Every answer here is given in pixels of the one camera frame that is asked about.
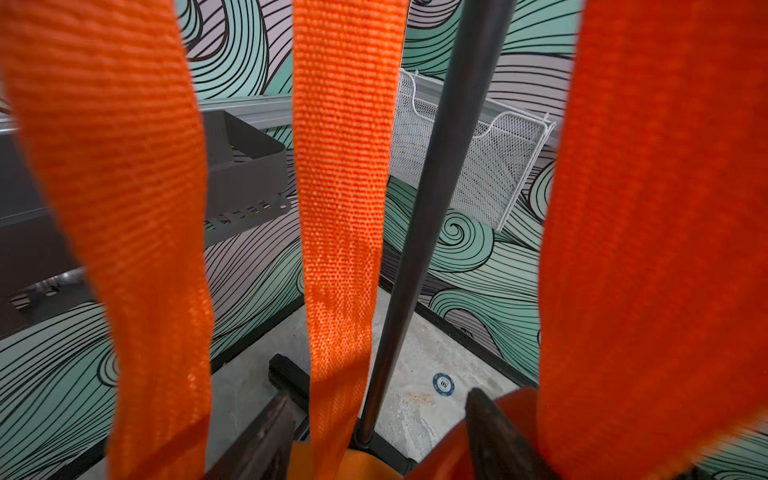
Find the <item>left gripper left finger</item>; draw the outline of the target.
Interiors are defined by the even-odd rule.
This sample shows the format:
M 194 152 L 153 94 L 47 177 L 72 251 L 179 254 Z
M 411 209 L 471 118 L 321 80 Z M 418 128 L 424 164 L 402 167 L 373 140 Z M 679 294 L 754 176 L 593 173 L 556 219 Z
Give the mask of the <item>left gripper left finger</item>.
M 295 421 L 287 393 L 278 393 L 206 473 L 207 479 L 286 479 Z

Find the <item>orange sling bag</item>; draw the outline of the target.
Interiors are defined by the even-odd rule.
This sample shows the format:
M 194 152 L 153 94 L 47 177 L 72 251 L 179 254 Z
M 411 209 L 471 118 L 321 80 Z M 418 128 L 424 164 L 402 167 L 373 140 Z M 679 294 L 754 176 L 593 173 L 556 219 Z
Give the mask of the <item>orange sling bag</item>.
M 533 384 L 564 479 L 767 475 L 767 5 L 522 1 L 491 95 L 558 130 L 423 302 Z

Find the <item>red-orange drawstring bag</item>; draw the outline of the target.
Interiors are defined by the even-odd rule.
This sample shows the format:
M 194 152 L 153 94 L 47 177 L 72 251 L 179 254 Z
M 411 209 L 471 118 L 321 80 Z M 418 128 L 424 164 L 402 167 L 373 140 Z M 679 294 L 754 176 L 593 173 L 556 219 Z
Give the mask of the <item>red-orange drawstring bag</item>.
M 366 391 L 408 5 L 293 5 L 293 140 L 312 472 Z M 168 1 L 5 1 L 1 72 L 27 162 L 105 305 L 113 479 L 198 479 L 211 413 L 203 124 Z

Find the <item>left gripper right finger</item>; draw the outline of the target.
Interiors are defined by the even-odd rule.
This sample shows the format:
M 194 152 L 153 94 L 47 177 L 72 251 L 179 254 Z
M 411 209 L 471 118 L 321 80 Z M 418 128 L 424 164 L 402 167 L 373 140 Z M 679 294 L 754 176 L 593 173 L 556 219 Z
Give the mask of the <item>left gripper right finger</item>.
M 481 389 L 469 392 L 465 410 L 476 479 L 555 478 L 555 472 Z

